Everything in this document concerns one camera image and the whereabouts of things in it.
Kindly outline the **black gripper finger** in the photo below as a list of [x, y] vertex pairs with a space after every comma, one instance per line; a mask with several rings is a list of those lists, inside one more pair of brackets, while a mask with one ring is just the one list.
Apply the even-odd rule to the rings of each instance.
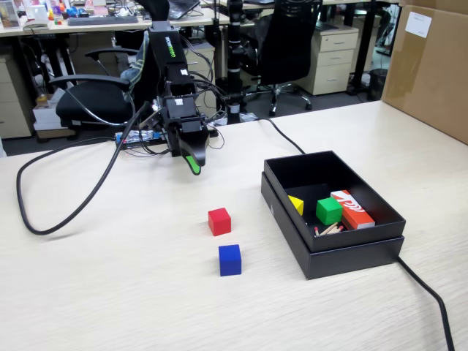
[[205, 166], [206, 149], [209, 144], [209, 131], [179, 132], [178, 145], [182, 157], [190, 156], [198, 166]]
[[201, 166], [199, 165], [199, 161], [197, 159], [197, 153], [190, 148], [181, 147], [181, 156], [188, 164], [192, 174], [194, 176], [199, 176], [201, 174]]

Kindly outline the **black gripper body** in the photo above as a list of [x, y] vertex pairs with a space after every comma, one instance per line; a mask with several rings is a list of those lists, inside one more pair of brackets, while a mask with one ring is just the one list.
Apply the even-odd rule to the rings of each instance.
[[165, 121], [165, 129], [178, 134], [199, 132], [203, 128], [201, 117], [193, 116], [187, 118], [169, 118]]

